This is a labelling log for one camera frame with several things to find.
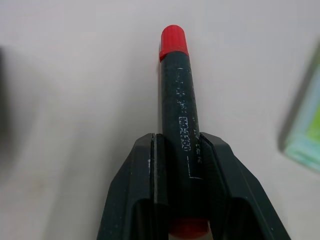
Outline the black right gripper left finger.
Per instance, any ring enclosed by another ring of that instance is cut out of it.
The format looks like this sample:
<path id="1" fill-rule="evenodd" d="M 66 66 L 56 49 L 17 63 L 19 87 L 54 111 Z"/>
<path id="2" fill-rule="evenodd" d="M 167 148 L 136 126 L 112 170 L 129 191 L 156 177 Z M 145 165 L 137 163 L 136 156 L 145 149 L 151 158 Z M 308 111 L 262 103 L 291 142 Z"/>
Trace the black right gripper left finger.
<path id="1" fill-rule="evenodd" d="M 169 240 L 174 145 L 166 134 L 138 138 L 113 178 L 96 240 Z"/>

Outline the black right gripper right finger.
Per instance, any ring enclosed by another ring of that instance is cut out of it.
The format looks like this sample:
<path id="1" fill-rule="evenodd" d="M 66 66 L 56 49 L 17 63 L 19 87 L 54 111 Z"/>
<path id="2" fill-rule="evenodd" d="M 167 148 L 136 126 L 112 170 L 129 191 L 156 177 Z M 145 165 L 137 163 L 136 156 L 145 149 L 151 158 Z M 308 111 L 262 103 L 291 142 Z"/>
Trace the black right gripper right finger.
<path id="1" fill-rule="evenodd" d="M 213 240 L 291 240 L 258 179 L 221 138 L 200 134 Z"/>

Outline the black marker with red cap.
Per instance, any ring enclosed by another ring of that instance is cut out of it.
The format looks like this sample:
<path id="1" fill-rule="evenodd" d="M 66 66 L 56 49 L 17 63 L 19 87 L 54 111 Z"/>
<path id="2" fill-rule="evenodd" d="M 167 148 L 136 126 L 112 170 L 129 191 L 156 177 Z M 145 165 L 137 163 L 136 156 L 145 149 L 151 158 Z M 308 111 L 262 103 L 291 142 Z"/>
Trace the black marker with red cap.
<path id="1" fill-rule="evenodd" d="M 213 151 L 200 135 L 184 30 L 167 26 L 160 51 L 162 135 L 165 146 L 169 232 L 222 240 L 228 192 Z"/>

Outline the light green box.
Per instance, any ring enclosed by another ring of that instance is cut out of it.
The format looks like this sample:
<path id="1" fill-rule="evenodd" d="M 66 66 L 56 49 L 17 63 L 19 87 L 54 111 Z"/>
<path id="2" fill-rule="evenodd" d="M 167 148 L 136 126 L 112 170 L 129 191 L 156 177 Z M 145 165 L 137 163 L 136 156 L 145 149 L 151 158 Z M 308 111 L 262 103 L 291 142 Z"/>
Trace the light green box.
<path id="1" fill-rule="evenodd" d="M 284 155 L 320 173 L 320 40 L 283 127 Z"/>

